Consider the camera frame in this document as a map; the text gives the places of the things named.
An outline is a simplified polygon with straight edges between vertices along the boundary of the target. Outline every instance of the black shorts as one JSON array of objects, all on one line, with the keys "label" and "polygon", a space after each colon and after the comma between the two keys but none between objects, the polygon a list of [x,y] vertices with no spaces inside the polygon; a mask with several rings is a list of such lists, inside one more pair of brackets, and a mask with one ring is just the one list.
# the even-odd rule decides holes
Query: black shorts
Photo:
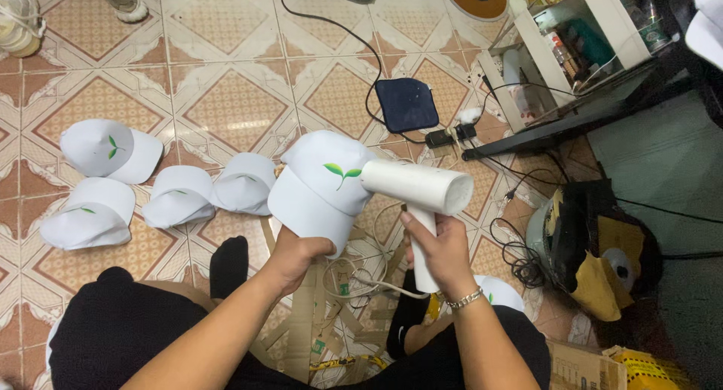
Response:
[{"label": "black shorts", "polygon": [[[548,388],[545,337],[522,312],[499,305],[494,311],[540,388]],[[70,300],[50,341],[53,388],[119,388],[206,315],[181,295],[135,283],[124,269],[110,268]],[[226,388],[310,386],[264,366],[247,352]],[[339,388],[464,388],[454,326],[373,378]]]}]

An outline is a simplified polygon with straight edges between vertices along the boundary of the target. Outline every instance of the hand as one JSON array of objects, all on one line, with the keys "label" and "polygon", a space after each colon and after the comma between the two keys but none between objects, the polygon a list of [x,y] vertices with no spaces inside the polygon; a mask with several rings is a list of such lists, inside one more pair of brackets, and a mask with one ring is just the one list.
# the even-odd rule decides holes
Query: hand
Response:
[{"label": "hand", "polygon": [[[411,213],[402,212],[401,219],[406,232],[424,249],[429,273],[449,301],[458,301],[477,289],[469,267],[467,231],[462,221],[436,213],[435,237]],[[408,236],[405,236],[404,244],[407,245],[407,261],[412,268],[414,256]]]},{"label": "hand", "polygon": [[299,238],[289,228],[282,226],[276,238],[276,247],[259,274],[272,284],[280,297],[284,297],[302,285],[314,257],[334,253],[336,247],[330,239]]}]

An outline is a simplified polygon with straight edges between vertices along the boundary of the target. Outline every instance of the silver bracelet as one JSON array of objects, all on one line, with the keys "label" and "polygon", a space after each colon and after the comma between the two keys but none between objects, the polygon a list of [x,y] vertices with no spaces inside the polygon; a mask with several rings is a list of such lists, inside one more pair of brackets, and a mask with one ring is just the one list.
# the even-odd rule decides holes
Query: silver bracelet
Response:
[{"label": "silver bracelet", "polygon": [[483,295],[482,287],[477,286],[477,290],[475,292],[473,292],[472,294],[469,294],[468,296],[463,297],[461,300],[459,300],[457,302],[447,301],[447,303],[450,305],[450,307],[453,310],[458,310],[462,307],[465,307],[470,302],[475,301],[476,299],[480,298],[482,295]]}]

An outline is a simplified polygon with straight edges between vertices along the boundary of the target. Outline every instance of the black sock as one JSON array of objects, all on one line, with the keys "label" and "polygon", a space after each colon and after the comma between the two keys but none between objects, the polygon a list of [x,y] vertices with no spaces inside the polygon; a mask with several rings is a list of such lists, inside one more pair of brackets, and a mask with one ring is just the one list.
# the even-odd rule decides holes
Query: black sock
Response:
[{"label": "black sock", "polygon": [[[407,270],[406,274],[404,274],[402,288],[411,293],[423,294],[416,290],[414,270]],[[406,356],[404,338],[406,338],[407,331],[412,326],[419,325],[424,320],[427,307],[429,307],[429,297],[420,300],[404,294],[399,295],[397,311],[394,312],[392,317],[392,325],[389,328],[389,336],[387,337],[387,352],[393,359],[399,360]]]},{"label": "black sock", "polygon": [[246,282],[249,274],[249,244],[243,236],[228,238],[211,256],[211,298],[226,299]]}]

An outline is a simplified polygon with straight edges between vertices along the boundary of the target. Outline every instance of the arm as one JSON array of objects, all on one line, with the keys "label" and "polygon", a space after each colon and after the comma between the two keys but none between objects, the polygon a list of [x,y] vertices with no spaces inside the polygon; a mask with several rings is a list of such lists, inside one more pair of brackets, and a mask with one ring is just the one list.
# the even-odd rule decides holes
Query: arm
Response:
[{"label": "arm", "polygon": [[312,258],[335,252],[329,239],[298,238],[282,227],[261,270],[151,359],[122,389],[223,388],[274,305],[302,284]]},{"label": "arm", "polygon": [[[438,214],[438,236],[434,237],[411,214],[405,212],[401,219],[409,234],[424,248],[429,272],[445,297],[458,301],[474,293],[477,284],[469,268],[464,224],[451,216]],[[453,320],[466,388],[539,390],[532,372],[489,302],[484,299],[473,301],[453,311]]]}]

